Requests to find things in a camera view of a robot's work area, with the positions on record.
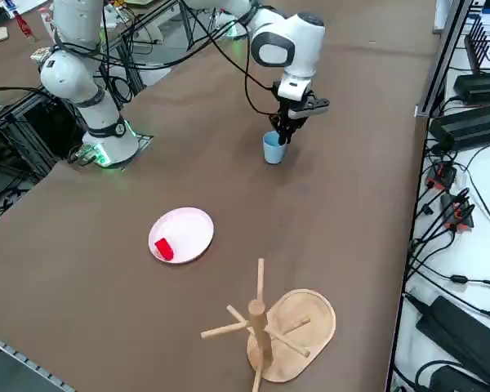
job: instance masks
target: blue cup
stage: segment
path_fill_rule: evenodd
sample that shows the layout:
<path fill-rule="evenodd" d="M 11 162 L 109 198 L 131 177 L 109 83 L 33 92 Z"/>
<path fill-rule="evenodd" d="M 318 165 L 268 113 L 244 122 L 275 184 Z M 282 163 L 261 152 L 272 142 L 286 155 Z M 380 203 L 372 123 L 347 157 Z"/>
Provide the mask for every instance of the blue cup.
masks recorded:
<path fill-rule="evenodd" d="M 276 131 L 270 131 L 263 136 L 263 152 L 265 153 L 265 161 L 271 165 L 277 165 L 283 160 L 283 156 L 287 151 L 287 143 L 279 144 L 279 134 Z"/>

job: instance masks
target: wooden peg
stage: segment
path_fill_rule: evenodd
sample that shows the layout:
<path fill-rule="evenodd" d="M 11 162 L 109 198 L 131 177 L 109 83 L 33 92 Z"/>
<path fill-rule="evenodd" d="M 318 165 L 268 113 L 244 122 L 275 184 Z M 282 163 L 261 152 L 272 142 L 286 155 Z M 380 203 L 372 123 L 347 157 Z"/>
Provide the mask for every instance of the wooden peg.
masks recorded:
<path fill-rule="evenodd" d="M 273 361 L 273 355 L 270 335 L 265 332 L 265 327 L 267 326 L 265 304 L 258 300 L 252 300 L 248 304 L 248 313 L 250 316 L 249 322 L 254 329 L 254 335 L 256 337 L 258 348 L 263 356 L 263 367 L 267 368 Z"/>
<path fill-rule="evenodd" d="M 258 295 L 256 299 L 259 302 L 263 302 L 263 282 L 264 282 L 264 273 L 265 273 L 265 260 L 258 260 Z"/>
<path fill-rule="evenodd" d="M 249 326 L 247 320 L 236 324 L 225 325 L 224 327 L 219 327 L 211 329 L 209 331 L 202 332 L 202 339 L 207 339 L 208 337 L 214 337 L 218 335 L 223 335 L 224 333 L 239 331 L 240 329 L 245 329 Z"/>
<path fill-rule="evenodd" d="M 252 392 L 258 392 L 260 390 L 261 372 L 263 372 L 263 359 L 260 359 L 260 363 L 258 364 L 258 368 L 256 369 L 254 384 L 252 385 Z"/>
<path fill-rule="evenodd" d="M 229 313 L 231 313 L 235 319 L 237 319 L 240 323 L 243 322 L 243 321 L 247 321 L 232 305 L 229 305 L 227 306 L 227 310 L 229 311 Z M 252 327 L 248 327 L 247 330 L 249 331 L 249 333 L 253 336 L 254 335 L 254 329 L 252 329 Z"/>
<path fill-rule="evenodd" d="M 281 333 L 275 331 L 274 329 L 269 328 L 267 326 L 265 328 L 265 332 L 268 332 L 272 337 L 275 337 L 276 339 L 281 341 L 284 345 L 286 345 L 287 347 L 290 347 L 291 349 L 293 349 L 297 353 L 303 355 L 305 358 L 309 357 L 310 351 L 308 351 L 305 347 L 301 347 L 297 343 L 294 343 L 293 341 L 291 341 L 287 337 L 283 336 Z"/>
<path fill-rule="evenodd" d="M 291 333 L 292 331 L 295 331 L 297 328 L 303 327 L 304 325 L 306 325 L 308 323 L 310 323 L 310 317 L 300 318 L 299 320 L 295 321 L 294 323 L 289 324 L 288 326 L 286 326 L 285 329 L 283 329 L 281 331 L 281 334 L 282 335 L 287 335 L 288 333 Z"/>
<path fill-rule="evenodd" d="M 237 319 L 239 322 L 242 322 L 242 321 L 247 321 L 232 305 L 228 305 L 227 306 L 227 310 L 229 311 L 229 313 L 231 313 L 235 319 Z M 297 328 L 300 328 L 300 327 L 303 327 L 304 325 L 310 323 L 310 317 L 304 317 L 304 318 L 300 318 L 299 320 L 295 321 L 294 323 L 292 324 L 289 324 L 287 327 L 285 327 L 282 331 L 281 331 L 281 334 L 282 335 L 287 335 L 289 333 L 291 333 L 292 331 L 295 331 Z M 254 330 L 251 328 L 251 327 L 248 327 L 247 330 L 249 331 L 249 333 L 253 336 L 254 335 Z"/>

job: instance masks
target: green led light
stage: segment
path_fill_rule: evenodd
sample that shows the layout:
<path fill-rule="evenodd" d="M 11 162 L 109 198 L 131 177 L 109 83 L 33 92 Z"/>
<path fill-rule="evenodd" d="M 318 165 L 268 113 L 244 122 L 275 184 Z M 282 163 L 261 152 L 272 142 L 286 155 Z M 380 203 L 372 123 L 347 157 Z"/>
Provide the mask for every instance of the green led light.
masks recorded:
<path fill-rule="evenodd" d="M 105 152 L 105 149 L 104 149 L 104 146 L 101 145 L 101 144 L 98 144 L 95 146 L 95 150 L 98 152 L 98 154 L 100 155 L 98 157 L 98 159 L 96 160 L 96 162 L 100 165 L 100 166 L 108 166 L 111 164 L 111 159 L 109 158 L 109 156 L 107 155 L 107 153 Z"/>

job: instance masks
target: wooden base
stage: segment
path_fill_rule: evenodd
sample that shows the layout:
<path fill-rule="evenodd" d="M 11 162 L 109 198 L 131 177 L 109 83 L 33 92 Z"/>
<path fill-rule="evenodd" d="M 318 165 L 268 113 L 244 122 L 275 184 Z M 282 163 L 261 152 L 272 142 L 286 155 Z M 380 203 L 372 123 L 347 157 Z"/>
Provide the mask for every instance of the wooden base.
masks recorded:
<path fill-rule="evenodd" d="M 283 332 L 305 317 L 310 322 L 287 334 L 287 337 L 310 351 L 305 358 L 282 342 L 272 341 L 274 361 L 264 368 L 262 377 L 272 382 L 287 382 L 299 376 L 325 348 L 336 331 L 336 314 L 327 298 L 312 290 L 293 290 L 285 294 L 267 312 L 269 326 Z M 254 336 L 247 342 L 249 362 L 254 370 L 260 363 L 260 351 Z"/>

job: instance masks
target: red object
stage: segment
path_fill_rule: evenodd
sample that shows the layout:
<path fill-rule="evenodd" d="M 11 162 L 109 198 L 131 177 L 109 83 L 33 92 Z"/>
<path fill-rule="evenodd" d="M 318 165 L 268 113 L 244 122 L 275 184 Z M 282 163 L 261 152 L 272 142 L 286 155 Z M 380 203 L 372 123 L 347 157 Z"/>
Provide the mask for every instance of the red object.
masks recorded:
<path fill-rule="evenodd" d="M 33 31 L 24 20 L 24 18 L 22 18 L 22 16 L 18 13 L 18 11 L 13 11 L 13 15 L 15 16 L 16 23 L 18 23 L 18 25 L 20 26 L 20 29 L 22 30 L 24 36 L 27 38 L 34 38 Z"/>
<path fill-rule="evenodd" d="M 174 252 L 172 251 L 171 245 L 169 245 L 165 238 L 160 239 L 154 245 L 156 245 L 158 252 L 160 252 L 166 261 L 172 260 L 174 257 Z"/>

